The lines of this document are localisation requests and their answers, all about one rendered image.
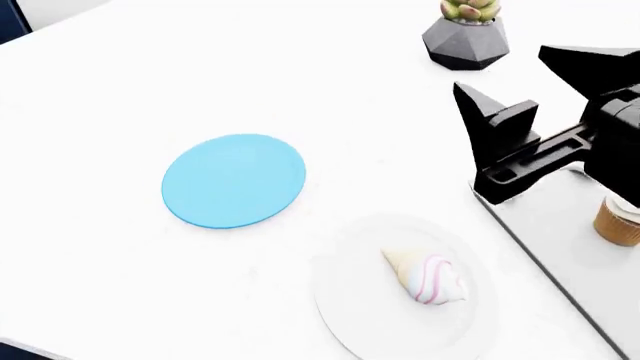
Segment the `green succulent plant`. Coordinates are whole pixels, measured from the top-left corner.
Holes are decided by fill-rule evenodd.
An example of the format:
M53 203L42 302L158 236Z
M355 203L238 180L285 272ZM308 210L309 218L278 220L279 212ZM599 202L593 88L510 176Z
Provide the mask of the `green succulent plant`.
M446 20L470 26L489 25L501 11L500 0L441 0L439 5Z

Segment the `grey faceted plant pot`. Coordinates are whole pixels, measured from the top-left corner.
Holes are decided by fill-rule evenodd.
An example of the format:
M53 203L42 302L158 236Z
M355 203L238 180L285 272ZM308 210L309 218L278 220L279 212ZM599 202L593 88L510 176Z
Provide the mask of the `grey faceted plant pot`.
M424 32L422 40L430 59L453 71L481 71L510 52L501 17L488 25L441 17Z

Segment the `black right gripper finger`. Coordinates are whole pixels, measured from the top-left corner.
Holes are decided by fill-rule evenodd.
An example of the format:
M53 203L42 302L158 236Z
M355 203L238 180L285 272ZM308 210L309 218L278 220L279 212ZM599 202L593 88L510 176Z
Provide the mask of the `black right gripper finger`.
M640 48L542 45L538 59L588 100L640 83Z
M493 179L516 179L507 168L515 156L539 146L541 137L532 130L539 104L527 100L505 106L464 83L453 84L453 95L463 119L478 173Z

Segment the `ice cream cone pink swirl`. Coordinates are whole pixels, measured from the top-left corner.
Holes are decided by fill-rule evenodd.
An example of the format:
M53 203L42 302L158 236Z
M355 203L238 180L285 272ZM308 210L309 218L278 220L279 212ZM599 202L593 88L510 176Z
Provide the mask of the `ice cream cone pink swirl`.
M423 305L444 305L467 301L469 291L454 264L432 251L382 249L408 296Z

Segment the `round white plate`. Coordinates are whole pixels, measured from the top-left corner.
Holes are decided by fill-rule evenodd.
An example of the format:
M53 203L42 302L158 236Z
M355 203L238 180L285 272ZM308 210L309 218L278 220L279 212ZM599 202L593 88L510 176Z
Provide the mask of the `round white plate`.
M360 360L480 360L498 327L497 294L459 236L409 215L370 215L345 225L334 250L314 262L322 320ZM461 273L467 301L423 305L408 296L382 249L432 251Z

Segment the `round blue plate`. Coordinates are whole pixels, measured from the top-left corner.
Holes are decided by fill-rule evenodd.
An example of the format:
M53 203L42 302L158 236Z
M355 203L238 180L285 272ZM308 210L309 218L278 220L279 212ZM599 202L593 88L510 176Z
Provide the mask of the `round blue plate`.
M282 212L305 180L304 160L293 146L263 134L230 134L176 158L163 176L161 195L188 224L232 229Z

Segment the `cupcake with brown paper wrapper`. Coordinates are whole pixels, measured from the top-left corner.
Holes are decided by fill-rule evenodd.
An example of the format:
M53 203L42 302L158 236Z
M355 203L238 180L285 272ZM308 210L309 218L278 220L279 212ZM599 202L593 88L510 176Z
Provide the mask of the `cupcake with brown paper wrapper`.
M593 227L600 236L615 245L640 245L640 208L609 194L601 203Z

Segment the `white rectangular tray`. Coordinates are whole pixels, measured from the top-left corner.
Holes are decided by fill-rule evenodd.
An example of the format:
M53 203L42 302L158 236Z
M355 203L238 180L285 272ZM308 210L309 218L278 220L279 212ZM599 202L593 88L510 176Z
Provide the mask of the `white rectangular tray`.
M609 193L573 163L498 205L479 202L624 360L640 360L640 245L593 227Z

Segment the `dark blue chair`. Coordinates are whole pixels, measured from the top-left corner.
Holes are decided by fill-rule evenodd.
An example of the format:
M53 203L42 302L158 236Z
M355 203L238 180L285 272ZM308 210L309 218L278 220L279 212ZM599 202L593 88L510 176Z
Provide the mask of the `dark blue chair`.
M33 30L17 0L0 0L0 44L28 35Z

